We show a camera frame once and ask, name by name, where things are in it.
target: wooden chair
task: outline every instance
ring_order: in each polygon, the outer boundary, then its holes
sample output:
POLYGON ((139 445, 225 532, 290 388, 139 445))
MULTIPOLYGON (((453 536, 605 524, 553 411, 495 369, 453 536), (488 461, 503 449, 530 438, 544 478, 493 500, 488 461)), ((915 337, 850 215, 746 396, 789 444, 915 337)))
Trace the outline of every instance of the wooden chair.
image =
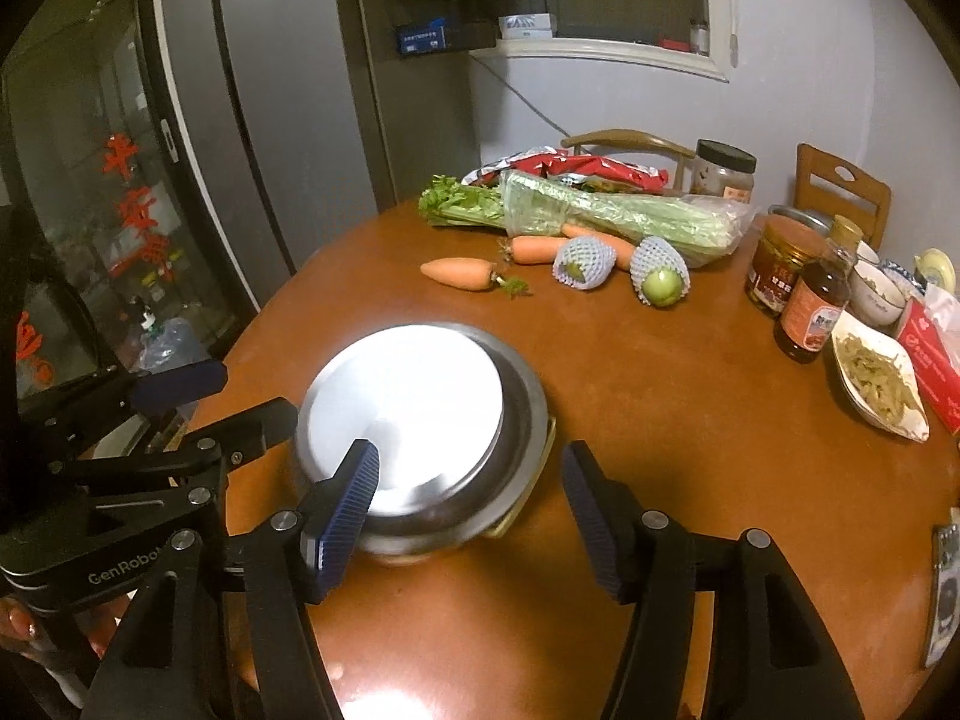
POLYGON ((876 251, 883 241, 887 215, 890 214, 890 187, 845 159, 813 148, 809 143, 801 143, 797 146, 797 186, 793 204, 803 210, 820 211, 829 217, 844 215, 863 230, 863 240, 876 251), (846 167, 853 181, 840 175, 839 167, 846 167), (865 208, 835 191, 811 183, 810 178, 814 175, 855 194, 872 208, 865 208))
POLYGON ((686 161, 696 156, 696 152, 686 146, 672 143, 649 132, 640 132, 638 129, 600 129, 597 132, 587 132, 586 135, 563 138, 560 145, 563 148, 572 148, 574 154, 581 153, 583 146, 604 146, 618 148, 620 151, 666 154, 677 160, 677 170, 673 176, 673 189, 676 191, 683 189, 683 170, 686 168, 686 161))

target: carrot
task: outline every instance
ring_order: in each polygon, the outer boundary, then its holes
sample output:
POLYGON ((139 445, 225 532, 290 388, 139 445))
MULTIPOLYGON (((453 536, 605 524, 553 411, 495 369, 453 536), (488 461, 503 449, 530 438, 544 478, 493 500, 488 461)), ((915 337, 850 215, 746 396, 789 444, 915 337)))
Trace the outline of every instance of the carrot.
POLYGON ((622 238, 618 238, 616 235, 611 235, 610 233, 602 233, 598 230, 589 229, 588 227, 578 227, 576 224, 563 225, 563 234, 568 238, 582 238, 584 235, 589 235, 603 241, 605 244, 609 244, 613 247, 613 251, 616 252, 616 266, 621 269, 621 271, 630 272, 630 261, 637 247, 629 241, 624 241, 622 238))
POLYGON ((518 278, 503 278, 494 272, 493 267, 493 263, 474 257, 445 257, 424 263, 421 273, 458 290, 479 293, 497 285, 506 290, 511 298, 527 293, 526 282, 518 278))
POLYGON ((544 235, 518 235, 504 242, 503 253, 507 262, 518 265, 546 265, 557 259, 557 252, 566 243, 565 238, 549 238, 544 235))

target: round table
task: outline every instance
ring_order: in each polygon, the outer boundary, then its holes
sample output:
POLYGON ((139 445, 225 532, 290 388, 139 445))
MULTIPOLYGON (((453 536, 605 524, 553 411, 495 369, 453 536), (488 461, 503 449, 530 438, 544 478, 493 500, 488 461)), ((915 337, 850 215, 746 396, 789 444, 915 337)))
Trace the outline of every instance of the round table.
MULTIPOLYGON (((670 310, 642 305, 622 272, 580 293, 548 266, 511 269, 533 296, 510 300, 421 276, 438 257, 496 259, 497 237, 430 228, 407 203, 315 254, 257 316, 227 356, 229 384, 195 425, 277 395, 299 405, 338 351, 405 322, 467 322, 509 343, 558 418, 553 456, 505 538, 405 567, 357 554, 344 584, 309 608, 347 720, 599 717, 631 608, 594 583, 560 487, 559 449, 573 439, 690 531, 771 533, 867 718, 907 707, 926 676, 930 531, 957 498, 957 446, 932 412, 925 445, 872 428, 826 354, 797 365, 776 348, 771 320, 742 290, 754 240, 695 271, 670 310)), ((230 476, 232 533, 296 503, 289 461, 282 445, 230 476)), ((704 598, 685 683, 693 712, 708 657, 704 598)))

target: black jar lid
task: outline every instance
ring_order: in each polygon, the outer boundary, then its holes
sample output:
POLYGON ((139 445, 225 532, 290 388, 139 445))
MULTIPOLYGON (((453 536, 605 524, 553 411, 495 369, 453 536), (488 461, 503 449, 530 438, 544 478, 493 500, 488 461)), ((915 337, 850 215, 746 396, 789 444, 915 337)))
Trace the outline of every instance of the black jar lid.
POLYGON ((697 141, 697 156, 728 170, 752 173, 757 169, 757 158, 736 146, 719 141, 697 141))

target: hand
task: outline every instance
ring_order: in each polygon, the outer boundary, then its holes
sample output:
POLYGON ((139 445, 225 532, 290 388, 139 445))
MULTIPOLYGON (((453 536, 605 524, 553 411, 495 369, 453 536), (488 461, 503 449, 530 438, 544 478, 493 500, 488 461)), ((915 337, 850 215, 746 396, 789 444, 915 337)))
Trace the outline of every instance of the hand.
MULTIPOLYGON (((116 618, 122 617, 130 605, 126 595, 120 595, 112 601, 90 610, 91 622, 86 627, 86 637, 93 651, 102 658, 107 645, 117 630, 116 618)), ((22 653, 31 658, 30 648, 26 645, 35 640, 40 633, 32 613, 13 598, 0 598, 0 643, 4 649, 22 653)))

